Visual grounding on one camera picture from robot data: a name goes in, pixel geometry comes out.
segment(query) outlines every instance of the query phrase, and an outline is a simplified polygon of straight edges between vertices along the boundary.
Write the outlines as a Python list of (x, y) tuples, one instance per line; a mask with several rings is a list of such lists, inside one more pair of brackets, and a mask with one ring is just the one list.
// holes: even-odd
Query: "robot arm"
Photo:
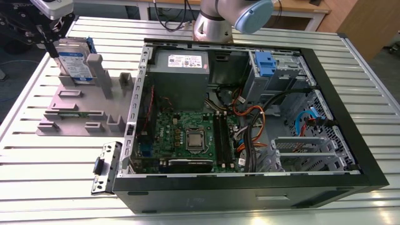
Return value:
[(54, 42), (66, 37), (75, 19), (73, 0), (0, 0), (0, 33), (43, 45), (59, 56)]
[(233, 26), (251, 34), (266, 25), (273, 11), (273, 0), (202, 0), (195, 40), (231, 42)]

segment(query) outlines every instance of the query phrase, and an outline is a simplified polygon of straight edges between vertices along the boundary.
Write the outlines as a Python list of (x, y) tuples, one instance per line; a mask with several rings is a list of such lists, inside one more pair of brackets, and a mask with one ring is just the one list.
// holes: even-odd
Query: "metal slotted table surface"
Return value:
[[(145, 38), (191, 40), (186, 29), (170, 33), (159, 22), (81, 17), (69, 36), (94, 38), (103, 66), (119, 76), (137, 74)], [(400, 224), (400, 108), (350, 41), (331, 33), (273, 29), (255, 35), (235, 31), (234, 38), (315, 49), (390, 186), (313, 210), (134, 215), (115, 196), (91, 196), (94, 161), (103, 144), (122, 138), (35, 134), (61, 84), (47, 54), (0, 127), (0, 223)]]

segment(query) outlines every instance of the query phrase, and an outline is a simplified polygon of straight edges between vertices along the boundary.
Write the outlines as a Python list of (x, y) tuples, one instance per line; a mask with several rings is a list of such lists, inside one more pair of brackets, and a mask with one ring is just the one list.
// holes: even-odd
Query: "power supply label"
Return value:
[(199, 55), (171, 55), (171, 56), (169, 56), (169, 67), (203, 68), (202, 56), (199, 56)]
[(83, 63), (86, 57), (79, 52), (59, 52), (61, 60), (70, 76), (78, 82), (87, 82), (94, 79), (90, 67)]

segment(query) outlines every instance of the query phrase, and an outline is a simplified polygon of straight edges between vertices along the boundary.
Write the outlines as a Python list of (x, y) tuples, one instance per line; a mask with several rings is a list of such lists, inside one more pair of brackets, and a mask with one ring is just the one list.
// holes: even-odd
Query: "wooden cabinet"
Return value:
[(400, 0), (326, 0), (333, 9), (318, 31), (346, 33), (371, 60), (400, 29)]

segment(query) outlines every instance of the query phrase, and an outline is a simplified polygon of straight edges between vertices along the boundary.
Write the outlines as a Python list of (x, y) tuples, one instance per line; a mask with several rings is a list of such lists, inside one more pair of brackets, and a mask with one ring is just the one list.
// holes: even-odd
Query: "motherboard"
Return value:
[(143, 172), (237, 172), (234, 141), (237, 116), (201, 112), (161, 112), (154, 144), (141, 144)]

